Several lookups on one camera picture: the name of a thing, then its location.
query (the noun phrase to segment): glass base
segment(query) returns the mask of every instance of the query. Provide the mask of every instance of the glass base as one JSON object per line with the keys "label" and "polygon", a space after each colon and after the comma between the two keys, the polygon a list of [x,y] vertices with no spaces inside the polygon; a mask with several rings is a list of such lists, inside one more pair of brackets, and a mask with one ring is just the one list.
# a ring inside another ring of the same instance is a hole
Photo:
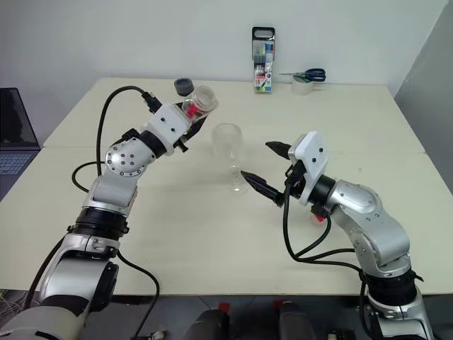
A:
{"label": "glass base", "polygon": [[228,180],[228,189],[234,193],[244,193],[248,190],[249,184],[241,175],[240,169],[234,169]]}

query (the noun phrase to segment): scissors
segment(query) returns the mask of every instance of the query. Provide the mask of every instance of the scissors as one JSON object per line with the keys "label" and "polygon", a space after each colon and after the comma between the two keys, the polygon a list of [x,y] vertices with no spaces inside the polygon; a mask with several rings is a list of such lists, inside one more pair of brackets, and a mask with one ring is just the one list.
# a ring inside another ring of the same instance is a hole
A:
{"label": "scissors", "polygon": [[325,69],[308,69],[305,72],[295,72],[295,73],[280,73],[284,76],[293,76],[294,80],[302,81],[309,83],[310,81],[325,81],[326,80],[326,70]]}

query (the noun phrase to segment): table surface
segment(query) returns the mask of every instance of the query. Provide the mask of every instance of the table surface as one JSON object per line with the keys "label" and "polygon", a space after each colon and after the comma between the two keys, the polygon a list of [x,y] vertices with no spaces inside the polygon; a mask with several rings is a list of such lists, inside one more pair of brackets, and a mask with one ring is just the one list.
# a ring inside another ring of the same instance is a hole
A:
{"label": "table surface", "polygon": [[[248,169],[282,188],[287,162],[264,147],[251,151]],[[94,153],[92,147],[44,148],[1,202],[0,287],[28,288],[47,252],[74,223],[85,194],[72,185],[71,172]],[[121,251],[155,273],[164,294],[358,293],[357,274],[348,268],[291,260],[282,237],[282,210],[251,189],[228,191],[211,160],[209,145],[178,152],[154,162],[139,181]],[[327,174],[374,188],[409,233],[413,268],[425,278],[420,289],[452,293],[446,252],[453,228],[442,216],[453,198],[426,154],[333,152]],[[85,168],[79,180],[88,186],[95,175],[95,167]],[[294,249],[323,231],[296,200],[289,225]],[[319,252],[349,246],[333,223]],[[353,254],[332,257],[357,263]],[[116,293],[150,292],[146,277],[120,266]]]}
{"label": "table surface", "polygon": [[[418,284],[422,292],[453,291],[445,256],[453,228],[441,219],[453,197],[385,87],[329,85],[298,97],[286,84],[277,84],[271,96],[259,96],[249,83],[195,83],[211,86],[220,107],[189,141],[189,152],[160,158],[141,177],[130,233],[120,240],[122,253],[155,273],[164,294],[358,294],[357,274],[348,268],[291,260],[281,209],[252,189],[227,190],[227,175],[214,165],[210,142],[212,128],[223,122],[243,130],[244,169],[277,188],[283,187],[289,163],[264,143],[292,142],[301,133],[322,131],[331,153],[326,174],[373,188],[407,229],[413,268],[426,281]],[[1,288],[27,289],[47,252],[74,223],[85,194],[72,185],[71,173],[94,160],[103,102],[128,84],[152,90],[162,101],[179,99],[171,81],[155,79],[101,79],[86,94],[0,203]],[[149,114],[137,94],[122,93],[108,111],[103,146],[145,123]],[[94,167],[85,168],[79,180],[89,186],[95,175]],[[323,227],[308,207],[292,201],[294,249],[311,243]],[[333,223],[319,252],[338,247],[350,242]],[[353,254],[332,258],[357,263]],[[115,293],[152,293],[146,277],[120,267]]]}
{"label": "table surface", "polygon": [[[381,85],[316,85],[308,96],[296,96],[290,84],[273,84],[272,94],[254,94],[251,82],[194,81],[210,86],[219,107],[207,119],[191,144],[210,140],[219,123],[241,127],[247,142],[279,140],[292,144],[302,133],[322,131],[331,151],[424,152],[389,91]],[[173,81],[168,79],[104,78],[80,100],[45,141],[46,147],[93,147],[99,116],[108,95],[125,85],[152,91],[163,103],[177,103]],[[111,145],[130,128],[149,120],[147,106],[136,91],[119,94],[110,104],[102,145]]]}

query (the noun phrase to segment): wine glass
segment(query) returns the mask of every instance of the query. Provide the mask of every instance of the wine glass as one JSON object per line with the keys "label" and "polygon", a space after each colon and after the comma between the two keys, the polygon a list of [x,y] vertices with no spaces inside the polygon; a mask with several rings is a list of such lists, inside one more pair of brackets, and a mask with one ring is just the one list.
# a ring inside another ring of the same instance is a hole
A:
{"label": "wine glass", "polygon": [[228,171],[228,188],[237,193],[246,191],[248,186],[241,175],[245,149],[239,126],[231,123],[218,124],[212,131],[212,148],[215,157]]}

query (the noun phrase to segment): black cable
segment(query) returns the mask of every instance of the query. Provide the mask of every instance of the black cable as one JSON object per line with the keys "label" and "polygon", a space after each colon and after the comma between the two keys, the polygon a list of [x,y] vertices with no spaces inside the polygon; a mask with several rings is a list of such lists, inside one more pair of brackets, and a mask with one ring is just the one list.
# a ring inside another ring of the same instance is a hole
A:
{"label": "black cable", "polygon": [[89,161],[88,163],[83,163],[82,165],[79,165],[78,167],[75,168],[75,170],[72,172],[72,176],[71,176],[71,180],[72,180],[72,183],[77,187],[79,188],[80,190],[88,193],[88,189],[85,188],[84,186],[82,186],[78,181],[77,181],[77,173],[83,169],[85,166],[88,166],[88,165],[92,165],[92,164],[97,164],[98,162],[97,161]]}
{"label": "black cable", "polygon": [[101,113],[101,118],[99,119],[98,134],[96,136],[96,161],[97,161],[96,167],[98,170],[98,176],[100,176],[102,174],[102,170],[101,170],[101,136],[102,136],[102,129],[104,126],[105,114],[107,113],[108,106],[110,105],[110,102],[114,99],[114,97],[117,94],[120,94],[121,92],[127,91],[127,90],[135,90],[135,91],[140,92],[141,94],[145,93],[145,91],[143,91],[141,88],[139,88],[137,86],[123,86],[123,87],[120,87],[120,88],[114,90],[114,92],[112,92],[109,95],[109,97],[107,97],[107,99],[105,100],[104,107],[103,107],[102,113]]}
{"label": "black cable", "polygon": [[[288,235],[288,213],[289,213],[289,200],[290,200],[290,194],[291,194],[291,187],[292,187],[292,184],[288,184],[285,188],[285,194],[284,194],[285,204],[283,207],[283,238],[285,239],[286,249],[288,250],[288,253],[292,257],[292,259],[295,260],[296,262],[302,262],[302,263],[306,263],[306,264],[327,264],[327,265],[332,265],[332,266],[343,266],[343,267],[348,267],[348,268],[354,269],[357,272],[360,272],[360,268],[357,266],[354,266],[351,263],[346,263],[346,262],[341,262],[341,261],[319,261],[319,259],[321,259],[323,257],[334,255],[334,254],[350,253],[350,252],[353,253],[354,249],[336,249],[336,250],[332,250],[332,251],[327,251],[327,252],[319,254],[319,255],[310,256],[307,258],[300,258],[293,252],[293,250],[291,248],[291,243],[289,242],[289,235]],[[328,216],[326,219],[327,219],[326,231],[321,235],[321,237],[318,240],[316,240],[314,243],[310,244],[307,248],[300,251],[298,254],[305,254],[309,250],[313,249],[317,244],[321,243],[321,241],[323,239],[326,238],[328,232],[330,231],[331,224],[332,224],[330,216]]]}
{"label": "black cable", "polygon": [[296,257],[300,257],[301,255],[304,255],[305,253],[308,253],[312,249],[316,248],[318,245],[321,244],[321,242],[327,237],[328,233],[331,231],[332,227],[332,222],[331,219],[327,219],[327,225],[326,225],[326,230],[324,230],[323,234],[312,244],[310,244],[307,248],[302,249],[298,253],[296,253]]}
{"label": "black cable", "polygon": [[24,302],[23,308],[22,308],[23,311],[30,308],[31,302],[33,300],[33,296],[34,296],[36,288],[38,286],[38,283],[40,282],[40,279],[41,279],[45,269],[47,268],[47,265],[49,264],[50,260],[52,260],[52,257],[54,257],[57,250],[61,247],[61,245],[63,243],[63,239],[64,239],[64,237],[62,237],[62,239],[59,240],[56,245],[54,245],[54,247],[52,248],[50,253],[46,256],[45,260],[41,264],[41,267],[39,268],[38,272],[36,273],[35,278],[33,279],[33,282],[31,283],[31,286],[28,289],[27,296],[25,298],[25,302]]}
{"label": "black cable", "polygon": [[157,302],[157,299],[159,299],[159,296],[160,296],[160,293],[161,293],[161,288],[159,286],[159,282],[157,281],[156,277],[151,274],[150,272],[148,272],[147,270],[141,268],[141,267],[138,267],[136,264],[133,264],[132,262],[129,262],[127,259],[124,258],[124,256],[121,254],[120,250],[118,250],[118,258],[124,262],[124,264],[128,265],[129,267],[133,268],[133,269],[136,269],[140,272],[142,272],[143,274],[145,274],[146,276],[150,277],[150,279],[152,279],[154,281],[154,284],[156,285],[156,294],[154,295],[154,299],[152,300],[151,304],[149,305],[148,307],[148,310],[147,312],[145,313],[145,315],[143,316],[143,319],[142,321],[140,322],[140,325],[137,327],[137,330],[135,331],[135,334],[134,336],[132,337],[133,339],[137,338],[140,331],[142,330],[143,328],[143,325],[144,323],[146,322],[146,320],[148,319],[148,316],[151,314],[151,311],[153,310],[156,302]]}

